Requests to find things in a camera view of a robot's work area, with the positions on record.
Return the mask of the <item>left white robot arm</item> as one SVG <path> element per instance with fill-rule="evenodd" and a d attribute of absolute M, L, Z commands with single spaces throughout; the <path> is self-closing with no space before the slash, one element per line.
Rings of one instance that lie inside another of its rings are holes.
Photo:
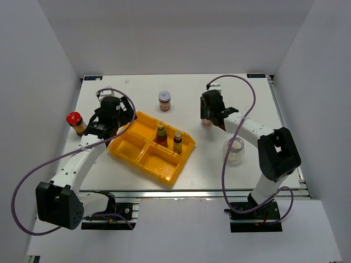
<path fill-rule="evenodd" d="M 94 111 L 78 144 L 77 152 L 49 182 L 36 187 L 38 218 L 74 230 L 87 217 L 109 219 L 115 215 L 114 196 L 106 191 L 80 194 L 81 185 L 98 157 L 121 127 L 129 128 L 135 109 L 126 96 L 106 96 Z"/>

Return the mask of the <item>small yellow-label dark bottle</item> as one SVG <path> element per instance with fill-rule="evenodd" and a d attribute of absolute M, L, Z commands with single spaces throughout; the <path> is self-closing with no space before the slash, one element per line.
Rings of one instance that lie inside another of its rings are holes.
<path fill-rule="evenodd" d="M 174 133 L 173 151 L 175 153 L 181 153 L 182 152 L 182 133 L 180 131 L 176 131 Z"/>

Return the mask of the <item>pink-lid spice shaker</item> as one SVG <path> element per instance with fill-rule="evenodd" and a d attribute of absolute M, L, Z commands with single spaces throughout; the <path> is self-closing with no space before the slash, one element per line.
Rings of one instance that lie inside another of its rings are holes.
<path fill-rule="evenodd" d="M 212 122 L 210 120 L 207 120 L 207 119 L 202 119 L 201 125 L 206 129 L 209 129 L 213 126 Z"/>

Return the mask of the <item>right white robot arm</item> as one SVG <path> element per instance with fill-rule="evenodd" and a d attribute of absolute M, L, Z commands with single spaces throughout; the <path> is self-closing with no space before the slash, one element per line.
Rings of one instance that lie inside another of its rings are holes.
<path fill-rule="evenodd" d="M 220 129 L 232 133 L 231 142 L 241 137 L 258 150 L 261 176 L 255 188 L 248 196 L 247 210 L 235 209 L 228 201 L 225 193 L 225 168 L 229 158 L 230 147 L 224 157 L 222 167 L 222 190 L 229 209 L 237 214 L 250 214 L 259 219 L 267 213 L 267 204 L 284 188 L 282 182 L 301 165 L 301 158 L 291 132 L 281 127 L 268 128 L 242 115 L 233 107 L 225 107 L 221 93 L 208 90 L 201 97 L 201 119 L 211 121 Z"/>

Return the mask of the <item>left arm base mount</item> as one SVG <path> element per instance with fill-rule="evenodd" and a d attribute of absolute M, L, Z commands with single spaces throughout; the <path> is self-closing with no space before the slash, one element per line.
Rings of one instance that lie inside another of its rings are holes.
<path fill-rule="evenodd" d="M 138 218 L 138 204 L 122 201 L 106 191 L 80 196 L 84 208 L 83 230 L 133 230 Z"/>

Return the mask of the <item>red-lid sauce jar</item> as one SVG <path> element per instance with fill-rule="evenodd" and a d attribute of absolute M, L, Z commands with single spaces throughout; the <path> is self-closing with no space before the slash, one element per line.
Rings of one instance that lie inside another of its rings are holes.
<path fill-rule="evenodd" d="M 86 129 L 86 124 L 82 116 L 78 112 L 70 112 L 66 116 L 66 121 L 71 126 L 78 136 L 82 136 Z"/>

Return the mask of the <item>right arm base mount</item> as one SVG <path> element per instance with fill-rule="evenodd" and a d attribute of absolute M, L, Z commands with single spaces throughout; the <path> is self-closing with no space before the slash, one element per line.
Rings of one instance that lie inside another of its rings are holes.
<path fill-rule="evenodd" d="M 273 201 L 264 207 L 247 214 L 238 214 L 227 208 L 224 210 L 230 218 L 231 233 L 282 232 L 278 204 Z"/>

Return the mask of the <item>red-label sauce bottle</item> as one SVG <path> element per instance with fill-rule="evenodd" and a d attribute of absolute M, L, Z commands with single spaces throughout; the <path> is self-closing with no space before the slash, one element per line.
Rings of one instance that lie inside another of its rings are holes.
<path fill-rule="evenodd" d="M 165 124 L 163 121 L 157 121 L 156 123 L 156 136 L 154 142 L 167 148 L 168 147 L 168 135 L 165 129 Z"/>

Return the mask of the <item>clear glass jar steel lid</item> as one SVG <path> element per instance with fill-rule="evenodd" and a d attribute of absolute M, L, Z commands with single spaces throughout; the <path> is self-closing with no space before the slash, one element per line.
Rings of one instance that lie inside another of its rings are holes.
<path fill-rule="evenodd" d="M 223 157 L 226 156 L 228 149 L 230 150 L 227 158 L 227 163 L 230 165 L 239 165 L 244 158 L 244 141 L 241 138 L 235 138 L 234 140 L 230 138 L 225 141 L 223 146 Z"/>

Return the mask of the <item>white-lid sauce jar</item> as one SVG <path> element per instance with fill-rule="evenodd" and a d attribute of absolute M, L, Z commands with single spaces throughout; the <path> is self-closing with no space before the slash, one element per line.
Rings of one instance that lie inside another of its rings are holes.
<path fill-rule="evenodd" d="M 159 108 L 161 111 L 169 111 L 171 109 L 171 94 L 168 91 L 161 91 L 158 94 Z"/>

